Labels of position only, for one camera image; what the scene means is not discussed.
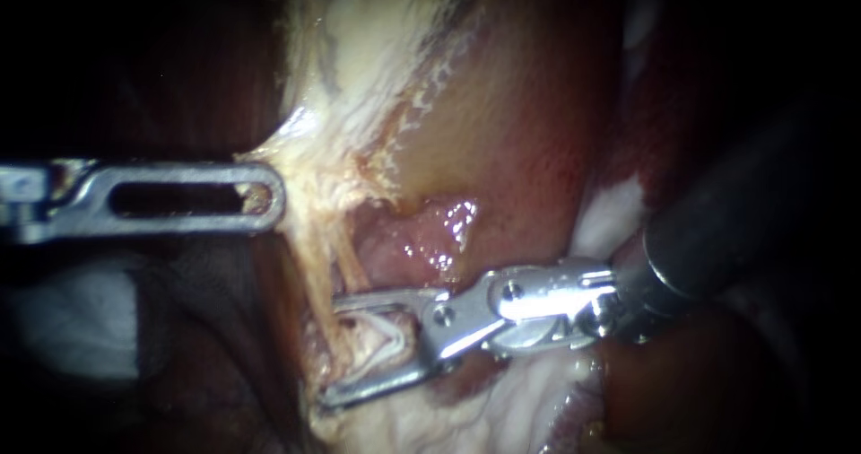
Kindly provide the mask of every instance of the dark background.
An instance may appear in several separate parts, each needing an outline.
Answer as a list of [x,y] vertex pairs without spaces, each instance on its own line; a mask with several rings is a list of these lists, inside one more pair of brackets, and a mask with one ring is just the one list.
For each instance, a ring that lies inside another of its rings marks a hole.
[[[259,144],[277,124],[278,102],[271,91],[276,80],[266,70],[279,51],[269,21],[273,0],[0,1],[5,117],[0,159],[220,160]],[[857,4],[687,1],[703,33],[730,63],[727,129],[801,92],[816,91],[828,110],[817,130],[829,157],[822,160],[827,169],[822,202],[815,220],[792,238],[795,246],[779,256],[792,259],[796,273],[816,279],[812,293],[830,300],[800,326],[814,366],[815,418],[808,433],[824,450],[840,437],[840,406],[846,410],[851,402],[846,392],[854,390],[843,381],[852,345],[842,334],[854,318],[835,301],[848,301],[854,292],[842,278],[854,270],[851,259],[857,255],[852,239],[857,225],[842,213],[857,194],[850,187],[857,175],[857,107],[851,92],[857,86]],[[260,99],[238,99],[238,92],[256,92]],[[237,102],[245,104],[218,118],[209,112]],[[105,246],[0,250],[4,283],[40,277],[70,257],[84,256],[85,247]],[[175,244],[144,240],[136,247],[169,256]],[[103,404],[56,396],[34,387],[30,370],[17,364],[4,362],[0,375],[4,409],[13,418],[4,426],[9,442],[75,445],[87,435],[82,406],[84,412],[98,412],[115,401],[110,395]]]

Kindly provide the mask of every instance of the metal instrument jaw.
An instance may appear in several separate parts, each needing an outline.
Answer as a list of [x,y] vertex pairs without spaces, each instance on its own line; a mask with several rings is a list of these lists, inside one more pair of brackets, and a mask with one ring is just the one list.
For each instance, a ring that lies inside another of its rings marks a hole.
[[419,321],[415,356],[393,370],[336,382],[318,396],[329,409],[353,406],[456,368],[480,347],[500,357],[584,348],[610,331],[615,287],[605,263],[564,258],[555,266],[491,271],[453,296],[442,288],[370,292],[335,300],[335,313],[404,310]]
[[[117,187],[228,185],[265,189],[263,210],[241,214],[124,216],[109,203]],[[89,160],[0,164],[0,241],[36,244],[55,239],[161,233],[253,233],[273,228],[286,207],[280,176],[257,163],[148,163],[104,166]]]

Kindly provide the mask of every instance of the screw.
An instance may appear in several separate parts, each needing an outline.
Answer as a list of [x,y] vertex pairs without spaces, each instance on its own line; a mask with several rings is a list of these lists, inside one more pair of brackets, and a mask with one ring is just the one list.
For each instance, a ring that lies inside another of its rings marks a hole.
[[30,179],[28,179],[27,177],[22,177],[17,179],[13,186],[15,188],[15,193],[24,195],[28,191],[30,191],[32,184],[30,183]]
[[457,361],[444,362],[440,368],[440,373],[445,375],[454,371],[455,368],[457,368]]
[[523,288],[517,283],[505,284],[502,288],[502,299],[505,301],[514,301],[523,297]]
[[610,311],[612,304],[611,298],[601,296],[592,301],[591,308],[580,313],[579,324],[586,334],[604,337],[613,331],[616,326],[616,318]]
[[450,327],[455,321],[455,311],[449,306],[439,306],[433,311],[433,321],[442,327]]

